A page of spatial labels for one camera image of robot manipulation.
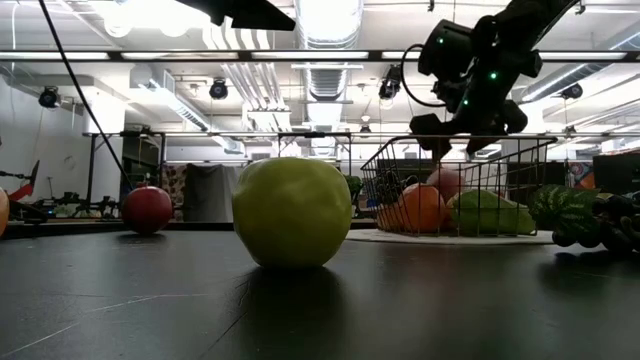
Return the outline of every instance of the fruit basket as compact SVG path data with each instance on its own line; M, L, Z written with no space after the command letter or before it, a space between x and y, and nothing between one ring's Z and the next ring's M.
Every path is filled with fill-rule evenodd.
M471 155L449 153L439 163L422 150L412 158L404 155L408 145L424 141L443 148L450 148L449 142L500 146ZM380 230L414 236L535 235L526 204L544 185L547 147L556 141L551 136L395 137L362 166L364 191Z

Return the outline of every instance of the black cable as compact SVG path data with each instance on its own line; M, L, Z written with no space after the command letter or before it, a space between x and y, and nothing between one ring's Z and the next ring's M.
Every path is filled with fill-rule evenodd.
M415 101L416 103L418 103L418 104L420 104L422 106L426 106L426 107L445 107L446 104L430 104L430 103L426 103L426 102L418 99L415 95L413 95L411 90L409 90L409 87L407 86L407 82L404 79L404 63L407 60L407 55L409 54L409 52L411 50L415 49L415 48L421 48L422 49L422 44L413 44L413 45L409 46L409 48L407 50L405 50L404 54L402 54L402 60L400 60L400 80L402 81L402 86L404 86L404 90L407 92L409 97L411 97L413 99L413 101Z
M40 3L40 7L42 8L44 17L47 20L47 24L49 24L51 35L53 35L53 40L56 42L56 46L58 47L58 51L60 52L60 57L62 57L62 62L64 63L64 66L67 68L67 72L69 72L69 77L71 77L71 81L73 82L73 85L75 86L76 91L78 92L78 95L80 95L80 100L82 100L85 110L89 114L89 117L91 118L93 123L98 128L98 131L100 132L100 136L102 136L102 139L104 140L104 143L107 145L107 148L109 148L109 152L111 153L113 160L116 162L116 165L118 165L118 169L120 169L120 174L122 174L127 184L129 184L129 187L133 188L133 186L131 185L131 181L129 181L129 177L127 176L127 173L124 171L124 168L120 163L120 160L118 160L118 156L116 155L116 152L113 151L113 147L111 146L111 143L107 138L107 135L105 135L104 131L102 131L102 127L98 123L98 120L96 120L96 117L93 114L91 107L89 106L89 102L87 101L87 98L84 96L84 92L82 92L82 88L80 87L78 78L76 78L76 75L74 74L73 69L71 69L71 64L69 63L69 59L67 59L67 55L64 53L64 49L62 48L62 43L60 42L60 37L58 37L58 32L56 31L56 28L53 25L53 21L51 20L51 15L49 15L49 10L47 10L47 6L45 5L44 0L38 0L38 2Z

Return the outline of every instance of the robotic arm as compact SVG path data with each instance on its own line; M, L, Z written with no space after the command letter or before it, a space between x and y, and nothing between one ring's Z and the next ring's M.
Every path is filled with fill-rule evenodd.
M435 75L433 92L454 114L442 123L435 114L415 116L416 135L505 136L527 126L527 116L512 100L505 100L520 74L537 77L542 59L533 47L579 0L512 0L500 13L481 18L473 29L442 20L433 30L418 60L418 71ZM407 93L418 103L411 92ZM446 138L419 139L424 150L439 161L451 145ZM469 141L472 154L495 142Z

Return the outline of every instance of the black table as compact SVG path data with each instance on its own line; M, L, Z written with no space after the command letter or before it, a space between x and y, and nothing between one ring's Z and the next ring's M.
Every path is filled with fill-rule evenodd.
M258 268L231 232L0 242L0 359L639 359L640 261L347 241Z

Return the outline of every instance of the green apple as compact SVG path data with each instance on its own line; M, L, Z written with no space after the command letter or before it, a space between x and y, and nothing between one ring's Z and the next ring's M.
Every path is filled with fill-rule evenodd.
M274 158L249 165L232 205L236 233L264 267L322 266L351 226L347 181L319 160Z

